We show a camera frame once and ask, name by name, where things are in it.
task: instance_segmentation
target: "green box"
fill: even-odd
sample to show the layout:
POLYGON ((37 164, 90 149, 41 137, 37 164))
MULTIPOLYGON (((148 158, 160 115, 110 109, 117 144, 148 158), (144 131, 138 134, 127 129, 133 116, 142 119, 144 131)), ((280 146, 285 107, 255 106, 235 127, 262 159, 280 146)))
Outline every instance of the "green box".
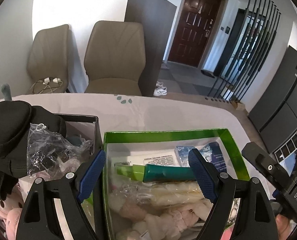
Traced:
MULTIPOLYGON (((107 145, 110 143, 152 143, 203 138, 220 138, 232 162, 237 178, 242 180, 250 179, 241 152, 239 151, 231 133, 226 128, 186 131, 106 132, 104 135, 104 150, 107 152, 107 145)), ((107 190, 107 166, 105 165, 103 173, 103 200, 106 226, 109 232, 109 239, 114 240, 109 215, 107 190)))

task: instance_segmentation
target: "green tube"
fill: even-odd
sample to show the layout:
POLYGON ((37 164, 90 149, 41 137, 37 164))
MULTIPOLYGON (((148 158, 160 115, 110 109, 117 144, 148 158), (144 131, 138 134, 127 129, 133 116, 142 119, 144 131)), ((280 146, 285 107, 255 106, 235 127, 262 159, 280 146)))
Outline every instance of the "green tube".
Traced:
POLYGON ((115 169, 119 175, 142 182, 196 180, 190 167, 160 166, 155 164, 146 164, 145 166, 116 164, 115 169))

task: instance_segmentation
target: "silver bolt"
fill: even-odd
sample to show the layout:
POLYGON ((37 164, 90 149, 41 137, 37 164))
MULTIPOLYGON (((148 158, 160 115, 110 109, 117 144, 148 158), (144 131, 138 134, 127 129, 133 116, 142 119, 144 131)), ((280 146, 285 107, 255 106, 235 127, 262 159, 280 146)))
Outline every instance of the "silver bolt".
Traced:
POLYGON ((42 182, 42 178, 37 178, 36 180, 35 180, 35 183, 36 184, 40 184, 42 182))
POLYGON ((221 172, 219 175, 220 175, 220 177, 222 179, 227 179, 228 178, 228 174, 226 172, 221 172))
POLYGON ((256 177, 253 177, 253 178, 252 178, 252 182, 254 182, 255 184, 258 184, 258 183, 259 183, 259 179, 256 178, 256 177))
POLYGON ((65 175, 65 177, 66 177, 67 179, 71 179, 71 178, 74 177, 74 173, 73 173, 73 172, 69 172, 68 174, 65 175))

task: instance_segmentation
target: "shoe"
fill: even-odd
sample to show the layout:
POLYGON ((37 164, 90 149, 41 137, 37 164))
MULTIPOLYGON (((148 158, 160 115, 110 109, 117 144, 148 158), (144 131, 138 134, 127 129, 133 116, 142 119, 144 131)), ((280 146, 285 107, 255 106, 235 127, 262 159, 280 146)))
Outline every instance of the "shoe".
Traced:
POLYGON ((155 97, 165 96, 165 95, 167 95, 166 88, 165 89, 163 89, 163 88, 156 88, 155 91, 154 91, 154 96, 155 97))
POLYGON ((156 87, 157 88, 162 88, 162 89, 165 89, 166 87, 164 87, 164 83, 163 82, 156 82, 156 87))

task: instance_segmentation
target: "brown leather chair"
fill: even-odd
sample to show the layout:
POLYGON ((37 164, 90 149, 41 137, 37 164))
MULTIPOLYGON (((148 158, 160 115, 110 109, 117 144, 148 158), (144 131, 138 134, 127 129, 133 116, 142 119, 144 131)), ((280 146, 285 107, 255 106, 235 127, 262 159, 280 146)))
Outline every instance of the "brown leather chair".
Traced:
MULTIPOLYGON (((50 29, 40 30, 33 41, 27 71, 34 85, 28 94, 36 94, 45 88, 45 78, 60 78, 63 82, 54 93, 64 93, 68 87, 69 25, 64 24, 50 29)), ((50 80, 49 86, 54 90, 58 83, 50 80)))
POLYGON ((142 25, 97 22, 87 45, 84 67, 89 77, 85 93, 142 96, 138 87, 145 67, 142 25))

